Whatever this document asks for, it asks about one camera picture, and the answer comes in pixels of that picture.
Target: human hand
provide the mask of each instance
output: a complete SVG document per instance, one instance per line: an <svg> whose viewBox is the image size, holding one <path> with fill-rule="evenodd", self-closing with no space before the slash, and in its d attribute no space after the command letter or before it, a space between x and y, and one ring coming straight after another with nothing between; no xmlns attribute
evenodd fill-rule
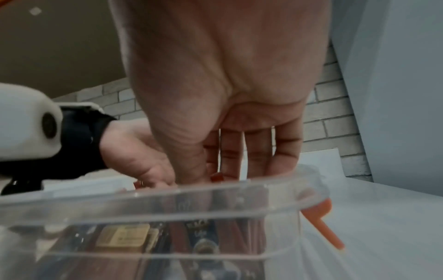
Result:
<svg viewBox="0 0 443 280"><path fill-rule="evenodd" d="M110 122L100 140L100 153L107 167L141 180L144 186L175 183L171 163L146 119Z"/></svg>
<svg viewBox="0 0 443 280"><path fill-rule="evenodd" d="M110 0L122 59L177 183L290 172L328 41L328 0ZM271 128L276 151L272 155Z"/></svg>

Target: hand reaching into container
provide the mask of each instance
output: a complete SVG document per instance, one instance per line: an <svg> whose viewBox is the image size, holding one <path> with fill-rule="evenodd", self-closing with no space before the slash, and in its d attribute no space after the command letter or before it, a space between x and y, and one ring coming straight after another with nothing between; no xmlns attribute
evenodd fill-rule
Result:
<svg viewBox="0 0 443 280"><path fill-rule="evenodd" d="M325 57L328 0L110 0L123 63L177 183L290 172ZM271 128L275 127L273 155Z"/></svg>

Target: wall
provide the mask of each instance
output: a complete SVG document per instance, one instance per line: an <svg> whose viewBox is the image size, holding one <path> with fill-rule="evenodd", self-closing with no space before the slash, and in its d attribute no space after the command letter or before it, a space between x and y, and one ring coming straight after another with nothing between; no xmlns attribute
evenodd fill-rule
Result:
<svg viewBox="0 0 443 280"><path fill-rule="evenodd" d="M102 106L105 112L121 120L145 117L134 99L127 78L54 100L95 102ZM332 46L328 49L322 75L315 90L311 92L304 120L303 152L338 148L346 176L372 181L365 150Z"/></svg>
<svg viewBox="0 0 443 280"><path fill-rule="evenodd" d="M334 0L332 42L374 181L443 196L443 1Z"/></svg>

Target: black round hole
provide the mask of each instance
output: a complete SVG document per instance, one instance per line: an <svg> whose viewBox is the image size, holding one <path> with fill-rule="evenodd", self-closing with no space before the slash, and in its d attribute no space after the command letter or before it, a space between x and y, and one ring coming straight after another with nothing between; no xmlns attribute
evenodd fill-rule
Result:
<svg viewBox="0 0 443 280"><path fill-rule="evenodd" d="M52 139L57 135L57 122L51 113L45 113L43 115L42 129L48 139Z"/></svg>

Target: brick wall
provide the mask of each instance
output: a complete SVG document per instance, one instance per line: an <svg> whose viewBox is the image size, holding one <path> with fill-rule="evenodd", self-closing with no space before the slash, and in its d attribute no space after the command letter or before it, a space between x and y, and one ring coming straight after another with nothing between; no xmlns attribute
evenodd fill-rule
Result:
<svg viewBox="0 0 443 280"><path fill-rule="evenodd" d="M121 120L145 117L127 78L83 89L54 100L94 102L106 113ZM332 46L328 49L321 77L309 96L304 122L303 152L338 148L346 176L372 181L365 150Z"/></svg>

